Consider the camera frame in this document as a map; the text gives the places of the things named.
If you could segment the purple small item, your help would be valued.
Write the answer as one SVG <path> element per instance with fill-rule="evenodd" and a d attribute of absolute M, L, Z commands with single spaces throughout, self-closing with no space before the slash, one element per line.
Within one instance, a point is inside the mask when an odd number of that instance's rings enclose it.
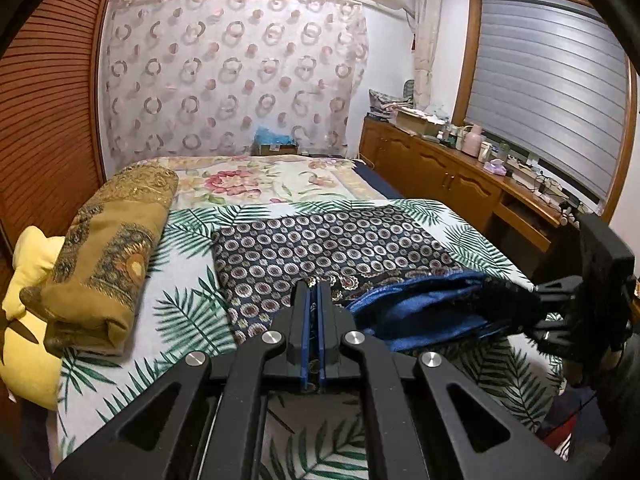
<path fill-rule="evenodd" d="M 488 174 L 493 174 L 497 177 L 504 177 L 508 172 L 504 161 L 498 158 L 491 159 L 485 162 L 483 169 L 488 172 Z"/>

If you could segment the wooden sideboard cabinet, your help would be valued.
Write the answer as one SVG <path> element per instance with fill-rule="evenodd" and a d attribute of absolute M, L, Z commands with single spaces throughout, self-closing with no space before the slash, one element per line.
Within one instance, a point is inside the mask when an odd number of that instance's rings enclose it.
<path fill-rule="evenodd" d="M 439 200 L 500 246 L 522 243 L 548 255 L 564 234 L 560 215 L 513 179 L 387 122 L 363 121 L 358 154 L 405 198 Z"/>

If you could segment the circle patterned sheer curtain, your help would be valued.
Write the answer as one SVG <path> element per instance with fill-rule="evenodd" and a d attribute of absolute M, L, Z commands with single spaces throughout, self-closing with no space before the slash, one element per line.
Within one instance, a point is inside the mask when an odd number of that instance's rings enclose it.
<path fill-rule="evenodd" d="M 259 129 L 343 156 L 368 56 L 354 0 L 110 0 L 108 159 L 247 154 Z"/>

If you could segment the beige tied side curtain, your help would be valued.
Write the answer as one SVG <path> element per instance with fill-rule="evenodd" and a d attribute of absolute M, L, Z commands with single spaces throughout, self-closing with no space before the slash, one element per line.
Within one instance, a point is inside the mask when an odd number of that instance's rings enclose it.
<path fill-rule="evenodd" d="M 433 66 L 437 48 L 442 0 L 416 0 L 414 49 L 414 104 L 425 110 L 431 103 Z"/>

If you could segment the grey window blind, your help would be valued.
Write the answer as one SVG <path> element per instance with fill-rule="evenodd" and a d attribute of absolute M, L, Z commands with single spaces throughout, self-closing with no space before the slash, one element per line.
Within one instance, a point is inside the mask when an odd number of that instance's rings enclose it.
<path fill-rule="evenodd" d="M 570 0 L 480 0 L 467 122 L 603 200 L 620 156 L 626 103 L 626 55 L 593 8 Z"/>

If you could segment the pink jug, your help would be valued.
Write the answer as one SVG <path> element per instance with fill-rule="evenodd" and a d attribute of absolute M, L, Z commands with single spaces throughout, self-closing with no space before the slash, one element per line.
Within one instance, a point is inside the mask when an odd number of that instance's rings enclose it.
<path fill-rule="evenodd" d="M 477 158 L 484 142 L 483 129 L 479 125 L 469 125 L 463 129 L 462 148 L 460 151 Z"/>

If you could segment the blue item on box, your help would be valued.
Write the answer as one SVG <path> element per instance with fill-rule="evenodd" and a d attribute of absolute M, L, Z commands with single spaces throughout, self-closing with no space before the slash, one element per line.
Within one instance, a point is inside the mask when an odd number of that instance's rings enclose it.
<path fill-rule="evenodd" d="M 258 127 L 253 139 L 252 154 L 255 156 L 296 155 L 297 142 L 292 136 L 274 133 L 268 128 Z"/>

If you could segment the yellow pillow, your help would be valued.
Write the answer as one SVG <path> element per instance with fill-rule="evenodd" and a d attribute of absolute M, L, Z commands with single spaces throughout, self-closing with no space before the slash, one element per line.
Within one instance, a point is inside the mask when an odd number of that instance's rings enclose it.
<path fill-rule="evenodd" d="M 47 323 L 26 309 L 20 291 L 41 284 L 61 251 L 62 236 L 47 237 L 36 226 L 21 232 L 14 248 L 13 275 L 1 306 L 1 379 L 14 396 L 54 412 L 61 360 L 48 353 Z"/>

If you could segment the navy blue mattress edge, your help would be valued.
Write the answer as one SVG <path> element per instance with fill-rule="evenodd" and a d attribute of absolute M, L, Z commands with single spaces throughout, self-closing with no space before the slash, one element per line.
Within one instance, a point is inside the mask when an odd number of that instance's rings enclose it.
<path fill-rule="evenodd" d="M 354 171 L 358 176 L 370 185 L 376 192 L 379 192 L 384 198 L 389 200 L 401 200 L 403 195 L 398 193 L 390 184 L 380 177 L 374 170 L 360 160 L 354 161 Z"/>

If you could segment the palm leaf white blanket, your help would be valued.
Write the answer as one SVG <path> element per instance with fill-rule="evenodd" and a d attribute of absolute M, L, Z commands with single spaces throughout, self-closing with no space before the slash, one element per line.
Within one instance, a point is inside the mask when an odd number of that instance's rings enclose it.
<path fill-rule="evenodd" d="M 58 452 L 77 451 L 107 422 L 192 351 L 236 349 L 228 311 L 209 277 L 212 232 L 234 208 L 171 211 L 146 277 L 122 356 L 67 350 L 58 382 Z M 559 358 L 524 335 L 489 344 L 436 344 L 455 366 L 532 431 L 564 387 Z M 270 393 L 261 479 L 367 479 L 364 428 L 351 393 Z"/>

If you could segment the navy patterned silk garment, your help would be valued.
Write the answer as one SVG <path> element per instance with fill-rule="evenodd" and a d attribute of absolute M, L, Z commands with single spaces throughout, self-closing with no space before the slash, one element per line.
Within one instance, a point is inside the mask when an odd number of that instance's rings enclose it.
<path fill-rule="evenodd" d="M 208 275 L 242 344 L 264 332 L 302 278 L 355 287 L 383 275 L 480 271 L 524 287 L 525 274 L 437 200 L 339 200 L 234 208 L 212 232 Z"/>

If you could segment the floral beige bedspread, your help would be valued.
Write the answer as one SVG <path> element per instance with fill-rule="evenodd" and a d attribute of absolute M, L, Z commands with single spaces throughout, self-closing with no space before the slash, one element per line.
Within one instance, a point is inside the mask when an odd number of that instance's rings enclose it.
<path fill-rule="evenodd" d="M 159 157 L 145 159 L 175 171 L 173 210 L 338 200 L 382 200 L 358 174 L 356 160 L 302 155 Z"/>

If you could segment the wooden slatted wardrobe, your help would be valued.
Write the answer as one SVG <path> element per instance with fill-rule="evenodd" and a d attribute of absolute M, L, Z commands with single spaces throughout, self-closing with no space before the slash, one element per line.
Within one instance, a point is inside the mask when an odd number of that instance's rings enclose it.
<path fill-rule="evenodd" d="M 107 0 L 42 0 L 1 58 L 1 248 L 66 232 L 105 181 L 98 57 Z"/>

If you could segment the olive gold folded blanket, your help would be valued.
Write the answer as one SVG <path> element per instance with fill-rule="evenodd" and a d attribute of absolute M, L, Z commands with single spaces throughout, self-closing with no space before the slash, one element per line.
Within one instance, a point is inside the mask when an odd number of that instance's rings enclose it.
<path fill-rule="evenodd" d="M 124 352 L 177 188 L 175 171 L 129 166 L 78 210 L 49 275 L 20 291 L 26 309 L 47 322 L 47 352 Z"/>

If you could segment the cardboard box on sideboard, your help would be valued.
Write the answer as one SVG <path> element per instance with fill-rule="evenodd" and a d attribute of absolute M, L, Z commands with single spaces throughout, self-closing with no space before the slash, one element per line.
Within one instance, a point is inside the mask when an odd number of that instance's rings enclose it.
<path fill-rule="evenodd" d="M 395 118 L 396 127 L 418 136 L 437 136 L 445 125 L 446 122 L 435 115 L 427 115 L 407 107 L 401 107 Z"/>

